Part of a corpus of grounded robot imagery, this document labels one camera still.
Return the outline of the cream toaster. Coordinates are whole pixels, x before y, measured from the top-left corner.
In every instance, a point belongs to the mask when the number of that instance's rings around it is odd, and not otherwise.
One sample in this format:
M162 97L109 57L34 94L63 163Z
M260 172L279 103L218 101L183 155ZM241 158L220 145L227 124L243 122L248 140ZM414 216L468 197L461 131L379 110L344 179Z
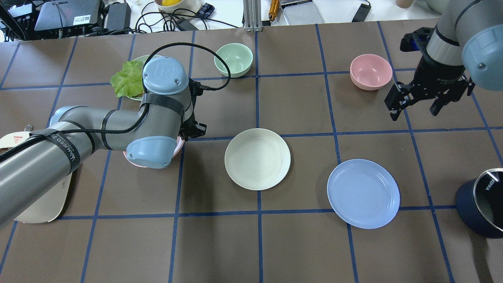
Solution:
M31 124L28 124L24 127L23 131L16 131L1 137L1 154L27 140L33 129L34 127ZM65 210L68 197L70 195L71 182L72 174L65 176L47 193L45 193L45 195L40 197L36 202L23 211L23 213L18 215L18 217L15 218L15 221L28 224L41 224L56 220Z

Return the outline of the dark blue saucepan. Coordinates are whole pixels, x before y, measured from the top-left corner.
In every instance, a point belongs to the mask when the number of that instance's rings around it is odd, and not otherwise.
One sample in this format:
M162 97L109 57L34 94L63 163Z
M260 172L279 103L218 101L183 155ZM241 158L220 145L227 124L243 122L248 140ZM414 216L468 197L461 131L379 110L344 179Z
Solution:
M455 206L463 222L475 233L493 239L503 237L503 169L482 172L462 184Z

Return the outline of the green bowl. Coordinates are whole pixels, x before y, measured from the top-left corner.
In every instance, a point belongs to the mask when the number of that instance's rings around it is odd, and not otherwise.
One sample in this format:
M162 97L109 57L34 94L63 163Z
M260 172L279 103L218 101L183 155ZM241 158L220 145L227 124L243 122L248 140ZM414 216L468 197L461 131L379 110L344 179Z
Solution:
M254 62L253 52L249 47L241 43L229 43L217 50L216 54L228 65L230 72L217 57L214 57L216 68L224 76L230 74L232 78L244 76L250 70Z

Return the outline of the cream plate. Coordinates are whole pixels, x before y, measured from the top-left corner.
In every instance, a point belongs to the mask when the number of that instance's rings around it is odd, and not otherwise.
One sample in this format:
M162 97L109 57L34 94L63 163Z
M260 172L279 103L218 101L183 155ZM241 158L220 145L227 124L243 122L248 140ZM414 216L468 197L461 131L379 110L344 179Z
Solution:
M251 191L278 185L291 165L291 152L284 139L262 128L248 129L235 136L224 154L228 176Z

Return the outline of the blue plate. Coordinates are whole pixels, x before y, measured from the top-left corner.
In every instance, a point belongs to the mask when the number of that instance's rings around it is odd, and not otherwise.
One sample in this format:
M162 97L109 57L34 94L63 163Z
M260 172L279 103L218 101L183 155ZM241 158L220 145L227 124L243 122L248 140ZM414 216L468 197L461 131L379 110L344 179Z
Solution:
M382 165L365 159L340 163L327 181L334 212L360 229L379 229L397 215L400 192L395 178Z

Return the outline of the green plate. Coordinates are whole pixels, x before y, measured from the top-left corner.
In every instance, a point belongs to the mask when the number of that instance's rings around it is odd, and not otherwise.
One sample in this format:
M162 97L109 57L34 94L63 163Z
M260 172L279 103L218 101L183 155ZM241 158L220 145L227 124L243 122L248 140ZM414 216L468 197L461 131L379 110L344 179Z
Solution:
M148 57L149 57L149 54L146 54L146 55L137 57L136 59L133 59L131 61L132 62L140 62L141 63L140 70L143 70L143 67L144 67L145 62L147 61ZM135 100L135 101L141 101L142 100L142 95L143 95L143 93L140 93L138 96L134 96L134 97L128 97L127 96L127 98L129 98L131 100Z

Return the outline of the kitchen scale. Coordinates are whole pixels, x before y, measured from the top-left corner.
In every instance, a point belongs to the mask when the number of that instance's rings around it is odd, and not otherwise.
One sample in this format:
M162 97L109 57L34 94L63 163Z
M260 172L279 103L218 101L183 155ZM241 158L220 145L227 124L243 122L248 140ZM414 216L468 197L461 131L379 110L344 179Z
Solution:
M312 0L281 0L280 7L287 25L325 23L320 11Z

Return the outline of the cream bowl with fruit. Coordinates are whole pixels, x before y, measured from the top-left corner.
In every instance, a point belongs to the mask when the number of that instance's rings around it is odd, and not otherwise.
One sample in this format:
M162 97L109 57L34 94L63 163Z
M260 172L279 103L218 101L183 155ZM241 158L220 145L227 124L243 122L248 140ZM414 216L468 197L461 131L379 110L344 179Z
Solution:
M202 5L202 0L154 0L160 11L173 13L177 9L188 9L198 11Z

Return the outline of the pink bowl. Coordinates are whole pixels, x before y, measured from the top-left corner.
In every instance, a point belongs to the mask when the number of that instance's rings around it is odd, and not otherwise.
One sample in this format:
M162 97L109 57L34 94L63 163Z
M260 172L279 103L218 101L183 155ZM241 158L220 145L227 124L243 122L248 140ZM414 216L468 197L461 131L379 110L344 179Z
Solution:
M362 54L350 64L350 79L364 91L376 91L387 85L393 76L391 64L376 54Z

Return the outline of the black power adapter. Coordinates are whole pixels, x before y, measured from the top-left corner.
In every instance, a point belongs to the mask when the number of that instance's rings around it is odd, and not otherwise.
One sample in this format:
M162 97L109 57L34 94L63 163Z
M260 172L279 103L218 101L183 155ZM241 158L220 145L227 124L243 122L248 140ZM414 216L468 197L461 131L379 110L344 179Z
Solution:
M115 2L106 7L104 28L108 30L124 30L130 27L131 8L126 2Z

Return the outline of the aluminium frame post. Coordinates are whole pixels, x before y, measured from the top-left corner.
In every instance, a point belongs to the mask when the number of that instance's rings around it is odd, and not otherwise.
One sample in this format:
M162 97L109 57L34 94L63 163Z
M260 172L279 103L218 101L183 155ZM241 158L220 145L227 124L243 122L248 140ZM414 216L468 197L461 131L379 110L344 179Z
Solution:
M246 32L262 32L262 7L260 0L243 0L244 30Z

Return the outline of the green lettuce leaf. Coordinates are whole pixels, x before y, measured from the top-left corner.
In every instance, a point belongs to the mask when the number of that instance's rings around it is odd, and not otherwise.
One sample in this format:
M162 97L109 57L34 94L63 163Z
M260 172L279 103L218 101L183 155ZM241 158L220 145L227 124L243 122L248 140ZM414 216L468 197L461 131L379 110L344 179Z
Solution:
M110 79L110 84L117 98L134 97L145 93L143 88L142 71L140 62L126 61Z

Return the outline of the pink plate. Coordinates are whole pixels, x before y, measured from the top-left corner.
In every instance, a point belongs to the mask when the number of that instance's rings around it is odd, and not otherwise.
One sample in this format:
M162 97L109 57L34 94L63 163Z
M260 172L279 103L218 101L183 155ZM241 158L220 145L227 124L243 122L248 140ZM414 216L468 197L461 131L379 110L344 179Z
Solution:
M166 136L151 136L133 141L123 152L125 159L140 168L163 169L171 164L184 140L181 137L173 139Z

